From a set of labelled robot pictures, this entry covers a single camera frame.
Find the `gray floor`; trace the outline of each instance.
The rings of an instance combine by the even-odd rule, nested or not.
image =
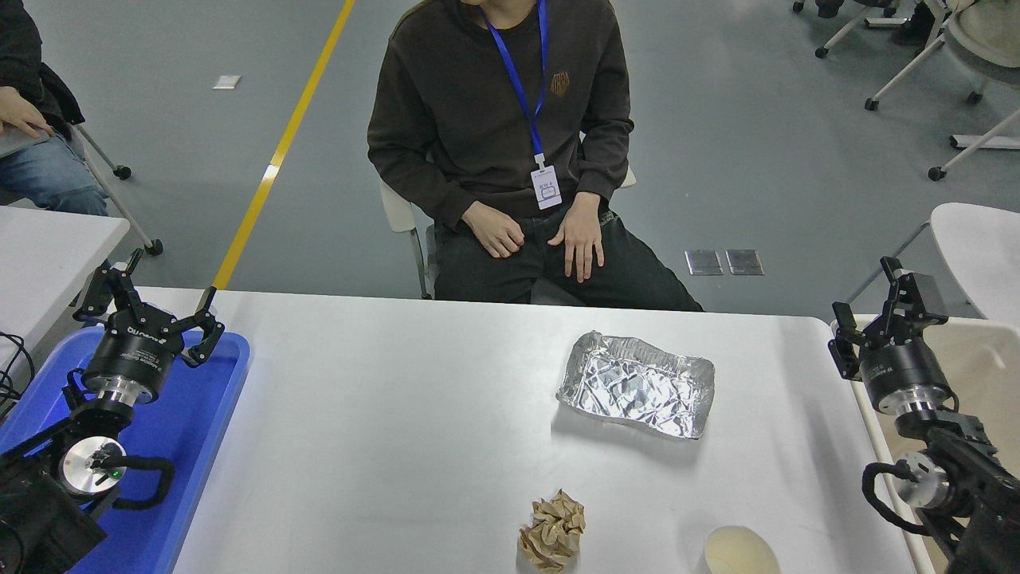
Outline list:
[[[365,158],[386,40],[411,4],[354,6],[231,290],[417,297],[408,241],[387,226]],[[869,113],[864,99],[913,50],[859,30],[819,60],[814,48],[856,5],[822,20],[808,4],[794,14],[787,0],[616,3],[639,182],[614,208],[710,311],[827,320],[935,205],[1020,211],[1020,152],[981,151],[939,182],[925,175],[954,155],[950,134],[983,133],[1017,94],[993,86],[967,105],[975,79],[942,50]],[[117,184],[130,208],[165,244],[137,282],[209,284],[343,2],[27,5],[90,131],[135,170]],[[225,73],[244,75],[238,90],[211,90]],[[766,274],[687,274],[684,249],[729,248],[757,249]],[[902,258],[936,275],[954,315],[973,315],[930,234]],[[876,283],[856,309],[883,298]]]

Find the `logo on sweatshirt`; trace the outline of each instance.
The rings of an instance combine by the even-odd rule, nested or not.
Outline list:
[[[570,89],[570,74],[566,71],[560,71],[553,74],[552,82],[549,83],[549,91],[553,93],[554,96],[562,98],[567,95],[567,90]]]

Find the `dark sweatshirt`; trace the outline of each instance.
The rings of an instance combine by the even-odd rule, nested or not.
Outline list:
[[[21,0],[0,0],[0,86],[15,88],[54,127],[85,121],[64,83],[42,61],[43,42]]]
[[[556,166],[564,204],[577,191],[608,201],[626,175],[633,128],[619,25],[608,0],[547,1],[547,94],[538,121],[546,163]],[[529,123],[492,35],[471,19],[474,9],[425,0],[404,15],[368,125],[368,158],[382,179],[449,226],[475,200],[515,217],[542,214]],[[533,111],[542,86],[537,10],[501,33]]]

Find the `white cup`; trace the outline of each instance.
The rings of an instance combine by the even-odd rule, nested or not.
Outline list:
[[[713,530],[705,540],[705,562],[712,574],[781,574],[768,542],[744,526]]]

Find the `crumpled foil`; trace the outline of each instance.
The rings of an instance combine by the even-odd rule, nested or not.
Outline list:
[[[556,398],[612,422],[701,438],[715,396],[715,366],[632,337],[592,331],[574,344]]]

